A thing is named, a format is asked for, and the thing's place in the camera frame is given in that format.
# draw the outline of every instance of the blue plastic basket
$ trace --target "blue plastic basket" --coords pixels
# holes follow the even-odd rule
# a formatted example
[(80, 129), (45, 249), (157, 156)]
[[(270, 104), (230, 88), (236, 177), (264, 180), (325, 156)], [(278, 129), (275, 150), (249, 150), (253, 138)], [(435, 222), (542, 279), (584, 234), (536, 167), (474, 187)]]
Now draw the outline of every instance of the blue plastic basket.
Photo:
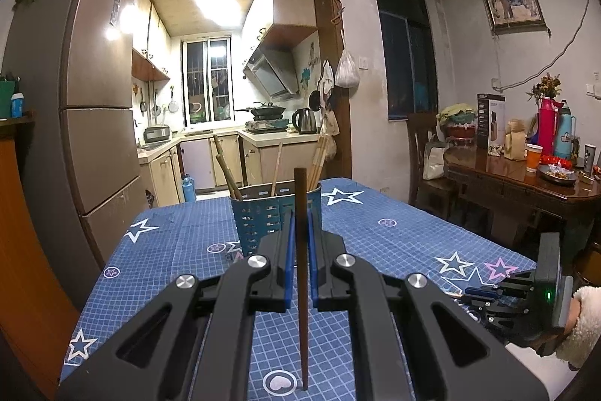
[[(230, 198), (234, 212), (236, 230), (242, 253), (247, 257), (257, 251), (259, 241), (269, 233), (278, 232), (284, 224), (285, 212), (294, 209), (294, 181), (278, 182), (275, 196), (266, 197), (271, 192), (271, 184), (260, 184), (240, 188), (243, 201)], [(319, 226), (322, 221), (322, 185), (307, 193), (310, 209), (316, 209)]]

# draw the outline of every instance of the chopsticks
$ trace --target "chopsticks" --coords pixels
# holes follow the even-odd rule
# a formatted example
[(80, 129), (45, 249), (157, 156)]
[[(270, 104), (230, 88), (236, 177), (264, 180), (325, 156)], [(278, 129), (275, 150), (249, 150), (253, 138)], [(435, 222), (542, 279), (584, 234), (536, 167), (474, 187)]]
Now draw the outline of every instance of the chopsticks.
[(225, 163), (225, 158), (223, 156), (223, 148), (221, 148), (221, 143), (219, 142), (219, 138), (217, 135), (213, 135), (213, 140), (215, 142), (215, 148), (217, 149), (217, 155), (215, 155), (215, 159), (219, 163), (221, 170), (223, 171), (223, 175), (225, 176), (225, 182), (227, 183), (227, 187), (230, 190), (230, 196), (232, 199), (237, 199), (238, 201), (242, 201), (242, 193), (238, 186), (236, 185), (236, 181), (234, 180), (234, 176), (231, 174), (231, 170), (227, 167)]
[(302, 388), (309, 387), (309, 306), (307, 286), (307, 169), (294, 169), (294, 240), (296, 245), (296, 288), (299, 306), (299, 350)]
[(307, 179), (307, 191), (311, 192), (317, 188), (319, 178), (322, 174), (323, 164), (326, 161), (326, 153), (328, 150), (328, 137), (324, 134), (319, 135), (317, 139), (317, 147), (313, 154), (313, 160), (311, 162), (311, 168), (309, 169), (309, 176)]
[(280, 142), (278, 146), (278, 158), (275, 161), (275, 170), (273, 171), (273, 183), (271, 184), (271, 193), (270, 197), (275, 195), (275, 184), (278, 181), (278, 171), (279, 171), (279, 158), (282, 156), (282, 146), (283, 143)]

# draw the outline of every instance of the fluffy sleeve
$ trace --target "fluffy sleeve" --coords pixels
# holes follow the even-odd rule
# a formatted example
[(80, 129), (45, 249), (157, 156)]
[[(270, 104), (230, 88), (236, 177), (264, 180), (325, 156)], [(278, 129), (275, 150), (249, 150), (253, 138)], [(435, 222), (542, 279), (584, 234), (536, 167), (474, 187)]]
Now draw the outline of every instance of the fluffy sleeve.
[(574, 298), (582, 305), (580, 317), (556, 354), (561, 360), (580, 369), (601, 334), (601, 287), (581, 287)]

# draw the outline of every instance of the refrigerator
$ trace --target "refrigerator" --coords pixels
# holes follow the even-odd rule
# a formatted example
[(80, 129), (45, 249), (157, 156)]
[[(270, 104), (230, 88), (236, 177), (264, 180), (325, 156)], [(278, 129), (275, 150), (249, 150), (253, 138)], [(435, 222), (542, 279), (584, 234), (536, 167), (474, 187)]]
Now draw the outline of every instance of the refrigerator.
[(148, 208), (131, 108), (131, 43), (119, 24), (135, 0), (25, 0), (2, 73), (21, 78), (20, 176), (38, 240), (81, 310), (110, 254)]

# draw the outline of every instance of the window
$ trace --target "window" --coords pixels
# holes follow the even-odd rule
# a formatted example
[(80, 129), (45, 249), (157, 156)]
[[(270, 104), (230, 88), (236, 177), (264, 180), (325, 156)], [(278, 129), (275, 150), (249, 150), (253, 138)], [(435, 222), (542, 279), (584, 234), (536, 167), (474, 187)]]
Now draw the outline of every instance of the window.
[(388, 119), (438, 111), (434, 45), (425, 0), (377, 0), (384, 43)]
[(230, 44), (230, 38), (182, 43), (187, 126), (232, 119)]

